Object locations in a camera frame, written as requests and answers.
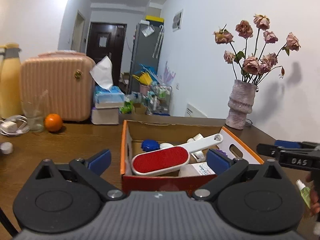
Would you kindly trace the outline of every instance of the yellow fan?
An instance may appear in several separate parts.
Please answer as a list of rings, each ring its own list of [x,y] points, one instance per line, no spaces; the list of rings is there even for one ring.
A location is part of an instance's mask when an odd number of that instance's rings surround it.
[[[142,85],[149,86],[152,83],[152,78],[150,77],[149,73],[141,72],[141,76],[132,75],[136,80],[138,80]]]

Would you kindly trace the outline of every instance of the dark brown door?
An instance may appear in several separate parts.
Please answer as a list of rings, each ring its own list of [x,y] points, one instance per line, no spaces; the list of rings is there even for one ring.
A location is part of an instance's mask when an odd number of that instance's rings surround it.
[[[112,62],[112,79],[119,85],[126,24],[91,23],[87,56],[95,63],[108,56]]]

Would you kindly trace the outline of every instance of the pink textured vase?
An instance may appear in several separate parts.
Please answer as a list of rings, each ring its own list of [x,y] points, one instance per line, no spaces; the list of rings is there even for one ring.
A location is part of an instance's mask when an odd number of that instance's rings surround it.
[[[245,126],[247,114],[252,112],[257,86],[236,79],[230,95],[230,107],[226,125],[242,130]]]

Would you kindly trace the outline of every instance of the orange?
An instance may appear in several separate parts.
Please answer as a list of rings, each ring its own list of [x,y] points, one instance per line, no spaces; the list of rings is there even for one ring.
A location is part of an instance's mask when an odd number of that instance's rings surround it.
[[[57,132],[62,127],[62,119],[58,114],[49,114],[44,120],[44,126],[49,132]]]

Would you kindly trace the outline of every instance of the metal screw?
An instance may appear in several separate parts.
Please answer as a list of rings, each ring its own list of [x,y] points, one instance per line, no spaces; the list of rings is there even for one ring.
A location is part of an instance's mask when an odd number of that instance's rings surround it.
[[[210,191],[209,190],[207,190],[207,189],[197,189],[196,191],[195,191],[195,195],[197,196],[197,197],[208,197],[208,196],[210,196]]]
[[[109,190],[107,195],[110,198],[120,198],[123,195],[123,193],[119,189],[113,189],[113,190]]]

